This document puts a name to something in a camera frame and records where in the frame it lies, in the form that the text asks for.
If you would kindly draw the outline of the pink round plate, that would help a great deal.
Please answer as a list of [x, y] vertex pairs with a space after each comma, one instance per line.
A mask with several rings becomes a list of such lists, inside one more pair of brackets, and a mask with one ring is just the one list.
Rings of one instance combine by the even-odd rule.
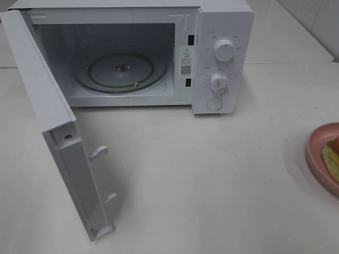
[[338, 122], [326, 123], [312, 131], [306, 144], [306, 161], [310, 172], [336, 198], [338, 198], [338, 182], [329, 174], [322, 151], [327, 142], [337, 136]]

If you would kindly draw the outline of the glass microwave turntable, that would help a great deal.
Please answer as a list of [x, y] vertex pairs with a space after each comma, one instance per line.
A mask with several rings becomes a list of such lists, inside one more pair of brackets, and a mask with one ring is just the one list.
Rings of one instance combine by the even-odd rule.
[[168, 46], [84, 47], [76, 56], [74, 78], [93, 92], [127, 94], [162, 80], [172, 62]]

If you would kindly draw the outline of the white microwave knob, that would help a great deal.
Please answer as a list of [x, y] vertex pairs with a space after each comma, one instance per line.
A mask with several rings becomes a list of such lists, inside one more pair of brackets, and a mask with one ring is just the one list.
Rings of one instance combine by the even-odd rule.
[[215, 93], [224, 92], [229, 85], [229, 80], [224, 74], [214, 74], [210, 77], [210, 88]]
[[227, 62], [235, 55], [234, 43], [229, 39], [218, 40], [213, 50], [215, 58], [220, 62]]

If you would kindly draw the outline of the white warning label sticker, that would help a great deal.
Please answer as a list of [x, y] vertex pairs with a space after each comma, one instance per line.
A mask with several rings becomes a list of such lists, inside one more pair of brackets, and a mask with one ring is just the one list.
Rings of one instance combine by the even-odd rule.
[[188, 46], [180, 47], [179, 53], [179, 74], [182, 77], [189, 77], [193, 70], [193, 49]]

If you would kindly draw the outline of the white microwave oven body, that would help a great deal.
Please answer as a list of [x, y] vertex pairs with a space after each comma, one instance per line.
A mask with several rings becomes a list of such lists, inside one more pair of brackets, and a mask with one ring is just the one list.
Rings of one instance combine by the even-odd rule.
[[[191, 105], [195, 114], [231, 113], [240, 85], [254, 13], [246, 1], [17, 1], [7, 11], [27, 12], [32, 35], [70, 108]], [[227, 62], [215, 58], [218, 40], [234, 43]], [[162, 80], [133, 93], [90, 91], [74, 78], [84, 47], [168, 46], [173, 62]], [[193, 49], [193, 70], [179, 74], [180, 47]], [[228, 88], [215, 93], [210, 77], [224, 74]], [[222, 108], [207, 108], [211, 98]]]

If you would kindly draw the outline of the toast sandwich with cheese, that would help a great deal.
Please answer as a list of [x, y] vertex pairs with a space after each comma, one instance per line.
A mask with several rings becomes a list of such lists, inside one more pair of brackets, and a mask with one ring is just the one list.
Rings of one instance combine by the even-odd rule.
[[324, 145], [322, 156], [328, 173], [338, 183], [338, 137]]

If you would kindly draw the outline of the white microwave door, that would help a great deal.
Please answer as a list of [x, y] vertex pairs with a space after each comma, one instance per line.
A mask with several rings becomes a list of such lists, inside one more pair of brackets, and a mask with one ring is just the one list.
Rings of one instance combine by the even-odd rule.
[[107, 146], [88, 154], [76, 118], [41, 53], [27, 12], [1, 13], [1, 21], [37, 117], [41, 133], [91, 241], [113, 229], [93, 175], [91, 161]]

